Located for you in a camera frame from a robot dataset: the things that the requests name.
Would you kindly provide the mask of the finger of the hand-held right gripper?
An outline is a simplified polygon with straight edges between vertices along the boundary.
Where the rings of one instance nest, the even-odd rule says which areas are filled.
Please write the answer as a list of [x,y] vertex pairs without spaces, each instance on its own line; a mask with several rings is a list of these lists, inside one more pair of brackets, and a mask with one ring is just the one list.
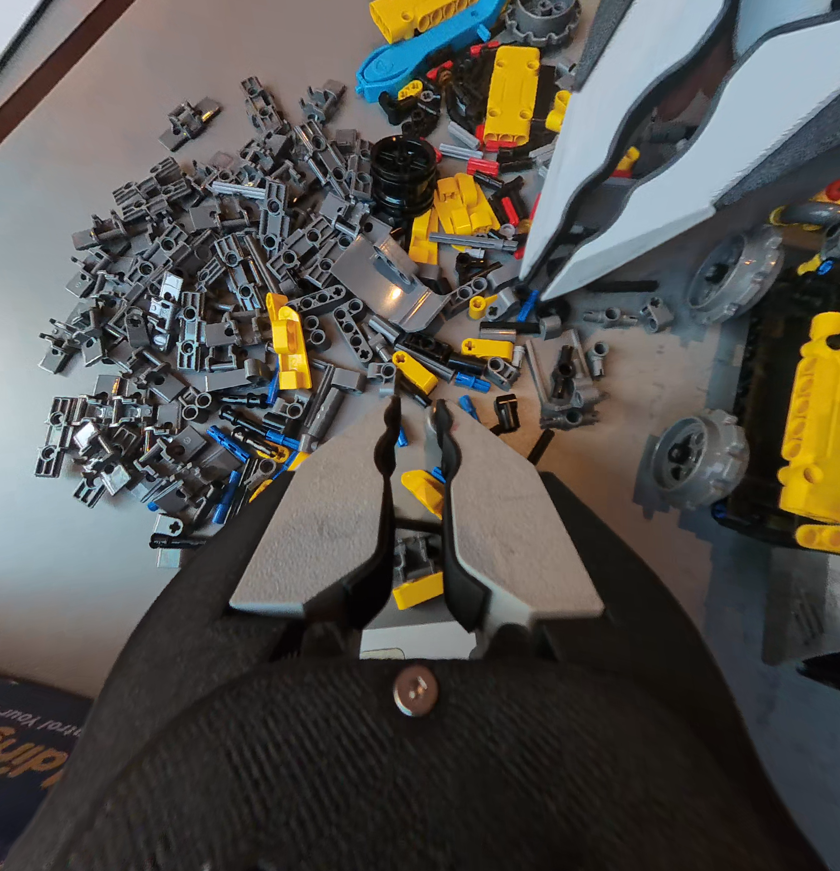
[[732,14],[725,1],[600,2],[524,249],[523,280],[535,279],[641,120],[692,72]]
[[735,64],[687,148],[637,183],[615,218],[581,243],[541,299],[557,299],[716,212],[744,180],[840,95],[840,20],[777,28]]

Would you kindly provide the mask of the yellow stacked beam frame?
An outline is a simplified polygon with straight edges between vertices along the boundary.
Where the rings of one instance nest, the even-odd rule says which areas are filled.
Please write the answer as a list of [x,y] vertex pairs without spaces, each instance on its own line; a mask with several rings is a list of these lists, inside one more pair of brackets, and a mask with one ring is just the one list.
[[414,38],[417,34],[474,6],[477,1],[372,1],[371,18],[387,44]]

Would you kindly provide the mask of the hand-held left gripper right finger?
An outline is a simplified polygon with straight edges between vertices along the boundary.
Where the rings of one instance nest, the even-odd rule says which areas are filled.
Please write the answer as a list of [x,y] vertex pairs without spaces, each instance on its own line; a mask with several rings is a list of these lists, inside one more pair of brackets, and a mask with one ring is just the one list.
[[451,401],[434,419],[444,474],[444,598],[466,631],[595,618],[604,604],[536,468]]

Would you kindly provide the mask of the black wheel rim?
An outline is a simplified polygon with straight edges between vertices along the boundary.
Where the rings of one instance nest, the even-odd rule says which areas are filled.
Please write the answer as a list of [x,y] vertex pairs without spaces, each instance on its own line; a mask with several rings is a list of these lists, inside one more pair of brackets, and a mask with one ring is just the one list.
[[404,223],[428,212],[436,191],[437,155],[421,137],[379,139],[371,149],[372,197],[390,223]]

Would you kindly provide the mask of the yellow toy vehicle model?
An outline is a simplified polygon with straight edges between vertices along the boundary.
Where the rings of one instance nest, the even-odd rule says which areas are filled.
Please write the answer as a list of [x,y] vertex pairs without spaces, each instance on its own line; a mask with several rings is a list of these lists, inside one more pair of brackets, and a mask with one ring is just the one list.
[[700,326],[748,329],[732,410],[677,420],[650,454],[659,499],[840,556],[840,178],[720,242],[687,303]]

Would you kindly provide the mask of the blue brick separator tool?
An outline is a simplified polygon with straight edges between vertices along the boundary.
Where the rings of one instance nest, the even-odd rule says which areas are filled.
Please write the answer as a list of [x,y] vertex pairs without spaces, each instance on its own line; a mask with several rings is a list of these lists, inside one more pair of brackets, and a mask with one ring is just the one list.
[[506,6],[506,1],[477,1],[414,38],[395,44],[384,39],[357,71],[357,94],[370,103],[382,93],[395,97],[416,73],[429,70],[432,61],[449,60],[460,49],[487,41]]

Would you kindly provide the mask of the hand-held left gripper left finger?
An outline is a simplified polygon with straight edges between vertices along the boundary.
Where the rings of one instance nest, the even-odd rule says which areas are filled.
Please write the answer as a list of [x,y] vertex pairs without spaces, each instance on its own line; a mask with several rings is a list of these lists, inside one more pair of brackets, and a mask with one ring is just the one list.
[[238,612],[364,629],[391,595],[391,479],[401,401],[390,398],[292,473],[232,596]]

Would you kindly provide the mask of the dark grey sprocket wheel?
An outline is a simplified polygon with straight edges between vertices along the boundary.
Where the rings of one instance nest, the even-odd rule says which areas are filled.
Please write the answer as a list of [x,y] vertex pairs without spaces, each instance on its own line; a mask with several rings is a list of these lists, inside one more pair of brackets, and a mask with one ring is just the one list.
[[579,1],[513,1],[504,16],[506,41],[541,50],[567,47],[581,14]]

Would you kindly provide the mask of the dark blue kit box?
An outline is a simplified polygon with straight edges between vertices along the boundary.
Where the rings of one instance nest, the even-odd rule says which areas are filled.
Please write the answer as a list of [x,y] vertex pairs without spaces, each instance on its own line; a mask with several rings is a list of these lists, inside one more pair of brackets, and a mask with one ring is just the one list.
[[0,866],[59,781],[92,704],[0,676]]

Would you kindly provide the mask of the yellow rectangular panel piece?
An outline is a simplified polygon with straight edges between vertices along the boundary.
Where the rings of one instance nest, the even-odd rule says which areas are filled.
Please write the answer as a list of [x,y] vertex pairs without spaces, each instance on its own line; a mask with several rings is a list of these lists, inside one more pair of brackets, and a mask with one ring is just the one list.
[[496,51],[483,123],[487,151],[523,147],[531,136],[537,98],[540,50],[503,45]]

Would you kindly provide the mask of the grey curved panel piece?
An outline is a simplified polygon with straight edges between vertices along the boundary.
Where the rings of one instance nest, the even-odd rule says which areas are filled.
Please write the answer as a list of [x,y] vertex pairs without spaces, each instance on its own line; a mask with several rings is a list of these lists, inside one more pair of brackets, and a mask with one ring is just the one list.
[[437,329],[449,297],[418,276],[418,264],[392,238],[358,236],[331,269],[337,281],[369,309],[405,332]]

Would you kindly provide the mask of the pile of grey track links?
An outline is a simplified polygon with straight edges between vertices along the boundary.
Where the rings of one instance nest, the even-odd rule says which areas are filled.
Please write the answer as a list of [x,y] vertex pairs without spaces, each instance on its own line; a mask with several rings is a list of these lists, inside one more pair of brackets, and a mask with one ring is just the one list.
[[[181,103],[169,155],[113,193],[73,236],[76,305],[40,338],[40,367],[102,367],[56,396],[35,476],[77,477],[76,503],[127,497],[153,513],[149,546],[172,569],[329,434],[370,384],[363,303],[331,274],[371,216],[371,143],[326,128],[346,92],[328,80],[291,124],[259,78],[241,81],[254,136],[185,170],[175,152],[220,105]],[[282,390],[266,298],[300,315],[312,390]]]

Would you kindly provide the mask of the grey desk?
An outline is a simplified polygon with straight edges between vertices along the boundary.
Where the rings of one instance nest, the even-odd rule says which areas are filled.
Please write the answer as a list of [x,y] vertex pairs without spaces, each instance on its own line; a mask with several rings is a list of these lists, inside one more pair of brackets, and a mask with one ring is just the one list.
[[[134,2],[0,144],[0,671],[95,696],[133,626],[170,579],[148,547],[153,517],[130,501],[73,499],[65,468],[34,477],[55,396],[77,396],[94,368],[39,367],[39,334],[74,307],[71,236],[106,216],[112,191],[166,156],[158,137],[183,100],[221,115],[178,159],[240,147],[240,82],[256,75],[297,114],[309,85],[352,83],[379,45],[367,2]],[[554,471],[669,586],[701,629],[776,788],[840,869],[840,692],[791,665],[762,662],[773,551],[678,513],[636,488],[641,458],[677,418],[724,408],[743,324],[703,337],[606,330],[600,421],[558,434]]]

